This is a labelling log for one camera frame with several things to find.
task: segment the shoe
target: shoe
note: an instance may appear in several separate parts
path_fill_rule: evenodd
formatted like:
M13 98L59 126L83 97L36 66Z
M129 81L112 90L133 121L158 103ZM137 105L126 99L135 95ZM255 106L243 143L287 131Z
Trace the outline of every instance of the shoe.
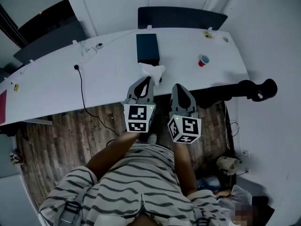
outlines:
M147 139L147 143L156 144L156 142L157 142L157 135L155 133L150 134L149 138Z

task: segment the white desk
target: white desk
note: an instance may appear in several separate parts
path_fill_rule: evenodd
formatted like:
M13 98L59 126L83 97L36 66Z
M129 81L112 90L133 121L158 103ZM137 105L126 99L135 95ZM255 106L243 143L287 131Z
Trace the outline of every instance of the white desk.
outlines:
M130 32L107 34L84 42L87 48L104 44L81 70L87 107L124 100L129 86L142 77L136 50L136 34L140 33L157 34L160 64L166 66L160 86L154 89L155 95L171 93L176 83L196 90L249 79L239 51L227 32L218 32L220 39L215 40L206 39L200 29L161 28ZM73 68L79 58L77 51L70 45L17 71L26 70L18 81L18 92L9 81L2 82L0 93L8 90L3 125L82 109L79 73ZM199 54L207 55L210 63L199 67Z

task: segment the desk leg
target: desk leg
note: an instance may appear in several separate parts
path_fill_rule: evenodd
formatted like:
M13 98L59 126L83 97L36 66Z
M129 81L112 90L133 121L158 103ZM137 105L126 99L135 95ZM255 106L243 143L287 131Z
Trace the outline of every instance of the desk leg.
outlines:
M30 120L25 120L23 122L43 124L43 125L53 125L53 121L47 121L47 120L41 120L41 119L30 119Z

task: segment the forearm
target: forearm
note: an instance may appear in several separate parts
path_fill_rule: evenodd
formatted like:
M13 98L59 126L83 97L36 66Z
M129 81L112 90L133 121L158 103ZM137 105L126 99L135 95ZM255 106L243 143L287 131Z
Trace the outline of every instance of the forearm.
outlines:
M105 149L94 155L86 165L99 180L134 144L140 133L125 132Z
M197 180L190 162L186 144L174 144L175 172L179 178L181 191L184 196L197 191Z

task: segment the backpack strap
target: backpack strap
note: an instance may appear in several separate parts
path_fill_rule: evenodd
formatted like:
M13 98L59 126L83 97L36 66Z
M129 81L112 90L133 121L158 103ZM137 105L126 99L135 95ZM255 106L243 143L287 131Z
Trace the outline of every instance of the backpack strap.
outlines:
M84 187L74 201L67 202L55 215L53 226L80 226L82 220L81 203L90 187Z

